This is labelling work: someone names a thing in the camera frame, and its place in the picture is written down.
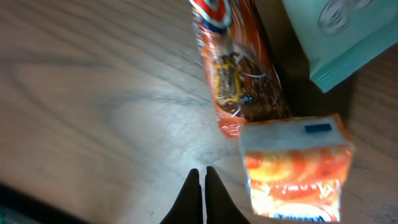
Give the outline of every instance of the chocolate bar wrapper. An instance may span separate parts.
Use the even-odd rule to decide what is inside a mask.
[[[218,124],[230,138],[241,123],[290,116],[252,0],[190,0],[193,26]]]
[[[340,221],[354,145],[337,114],[244,124],[240,150],[255,214]]]

